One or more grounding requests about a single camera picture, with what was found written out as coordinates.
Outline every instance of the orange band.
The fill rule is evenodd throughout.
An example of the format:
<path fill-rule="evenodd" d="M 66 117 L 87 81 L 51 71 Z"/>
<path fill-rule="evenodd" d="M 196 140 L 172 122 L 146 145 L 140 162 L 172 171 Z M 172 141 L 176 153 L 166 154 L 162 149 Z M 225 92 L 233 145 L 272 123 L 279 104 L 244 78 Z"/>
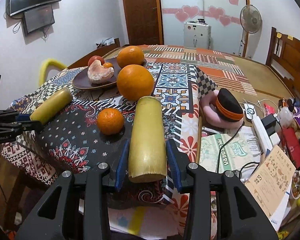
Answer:
<path fill-rule="evenodd" d="M 227 109 L 225 109 L 219 102 L 218 97 L 216 99 L 216 106 L 218 108 L 218 110 L 227 118 L 230 118 L 232 120 L 238 120 L 240 121 L 243 118 L 243 113 L 242 114 L 236 114 L 236 113 L 232 113 L 230 111 L 228 111 Z"/>

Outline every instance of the patterned tablecloth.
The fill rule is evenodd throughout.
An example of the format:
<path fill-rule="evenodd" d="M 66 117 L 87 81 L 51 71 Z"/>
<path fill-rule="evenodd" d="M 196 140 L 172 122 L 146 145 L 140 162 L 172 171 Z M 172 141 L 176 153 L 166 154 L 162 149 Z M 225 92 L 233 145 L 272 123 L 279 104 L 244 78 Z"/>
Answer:
<path fill-rule="evenodd" d="M 165 137 L 173 138 L 181 152 L 194 162 L 197 154 L 199 100 L 216 84 L 255 94 L 254 89 L 233 59 L 220 52 L 171 46 L 141 46 L 147 60 L 146 68 L 155 80 L 153 96 L 162 103 Z M 94 165 L 116 154 L 118 144 L 131 135 L 136 102 L 123 98 L 117 88 L 77 91 L 72 79 L 84 68 L 61 71 L 34 93 L 15 100 L 10 108 L 20 113 L 32 111 L 55 91 L 68 87 L 75 100 L 40 134 L 25 132 L 15 143 L 5 144 L 3 156 L 31 176 L 50 185 L 64 169 L 88 171 Z M 116 137 L 99 133 L 96 116 L 104 108 L 119 109 L 125 117 L 125 129 Z M 143 201 L 168 205 L 183 232 L 188 209 L 187 194 L 180 195 L 173 186 L 170 171 L 166 183 L 128 185 L 113 195 L 121 201 Z"/>

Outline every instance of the bowl of candy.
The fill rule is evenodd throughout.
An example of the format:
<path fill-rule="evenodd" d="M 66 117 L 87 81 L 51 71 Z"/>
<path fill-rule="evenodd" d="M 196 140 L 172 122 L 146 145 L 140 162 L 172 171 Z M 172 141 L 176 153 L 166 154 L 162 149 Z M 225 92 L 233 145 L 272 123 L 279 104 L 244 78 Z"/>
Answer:
<path fill-rule="evenodd" d="M 300 198 L 300 171 L 295 171 L 292 176 L 290 199 Z"/>

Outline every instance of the pink neck pillow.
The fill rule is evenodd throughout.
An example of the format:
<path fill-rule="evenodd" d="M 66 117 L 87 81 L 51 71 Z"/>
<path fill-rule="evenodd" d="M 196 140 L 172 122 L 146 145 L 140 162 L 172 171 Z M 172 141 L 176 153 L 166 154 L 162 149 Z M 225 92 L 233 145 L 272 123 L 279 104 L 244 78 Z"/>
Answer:
<path fill-rule="evenodd" d="M 212 104 L 213 106 L 216 105 L 216 99 L 217 99 L 218 93 L 219 93 L 219 90 L 210 91 L 199 102 L 206 121 L 209 124 L 219 127 L 219 128 L 238 129 L 243 123 L 243 118 L 241 120 L 239 120 L 238 122 L 225 121 L 225 120 L 221 119 L 219 117 L 219 115 L 216 113 L 215 107 L 210 106 L 210 104 Z"/>

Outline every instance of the oval plate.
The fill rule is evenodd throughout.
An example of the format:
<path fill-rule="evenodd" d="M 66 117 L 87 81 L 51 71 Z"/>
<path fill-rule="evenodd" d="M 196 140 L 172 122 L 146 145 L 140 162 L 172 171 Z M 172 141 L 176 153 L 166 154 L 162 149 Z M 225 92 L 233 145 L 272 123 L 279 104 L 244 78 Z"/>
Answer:
<path fill-rule="evenodd" d="M 74 79 L 72 80 L 72 85 L 79 90 L 93 90 L 93 89 L 100 89 L 100 88 L 107 88 L 107 87 L 114 86 L 117 83 L 117 76 L 121 68 L 117 63 L 116 57 L 106 59 L 105 62 L 112 63 L 114 69 L 114 75 L 108 81 L 101 84 L 91 84 L 88 78 L 88 68 L 85 68 L 74 77 Z M 146 66 L 147 61 L 144 60 L 142 65 Z"/>

